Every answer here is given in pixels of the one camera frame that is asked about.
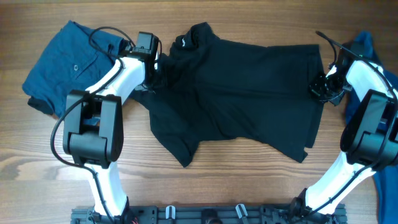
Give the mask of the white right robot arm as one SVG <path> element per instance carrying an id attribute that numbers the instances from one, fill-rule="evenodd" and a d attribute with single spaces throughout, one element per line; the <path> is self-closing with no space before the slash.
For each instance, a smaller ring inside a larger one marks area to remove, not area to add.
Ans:
<path id="1" fill-rule="evenodd" d="M 310 93 L 322 103 L 337 105 L 347 91 L 354 91 L 360 104 L 341 135 L 336 161 L 291 202 L 291 223 L 328 222 L 360 182 L 397 164 L 397 90 L 382 68 L 366 56 L 364 44 L 355 40 L 344 44 L 332 40 L 330 44 L 340 50 L 335 52 L 330 71 L 310 83 Z"/>

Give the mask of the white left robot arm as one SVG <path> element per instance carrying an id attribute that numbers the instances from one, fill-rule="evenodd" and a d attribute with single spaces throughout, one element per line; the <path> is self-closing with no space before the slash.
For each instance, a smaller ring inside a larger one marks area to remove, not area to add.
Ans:
<path id="1" fill-rule="evenodd" d="M 116 55 L 107 74 L 67 96 L 67 109 L 60 118 L 63 150 L 73 159 L 70 166 L 90 173 L 95 205 L 89 219 L 93 223 L 133 221 L 117 164 L 124 142 L 122 105 L 136 88 L 148 86 L 157 71 L 161 48 L 158 37 L 140 32 L 135 44 Z"/>

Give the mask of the black t-shirt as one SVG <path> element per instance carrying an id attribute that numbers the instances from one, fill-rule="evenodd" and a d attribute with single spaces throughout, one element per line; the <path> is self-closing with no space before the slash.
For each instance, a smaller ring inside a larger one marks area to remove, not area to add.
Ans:
<path id="1" fill-rule="evenodd" d="M 170 48 L 169 86 L 136 88 L 156 139 L 182 166 L 203 141 L 248 138 L 302 162 L 314 145 L 323 105 L 308 87 L 323 72 L 316 44 L 262 47 L 219 38 L 206 22 Z"/>

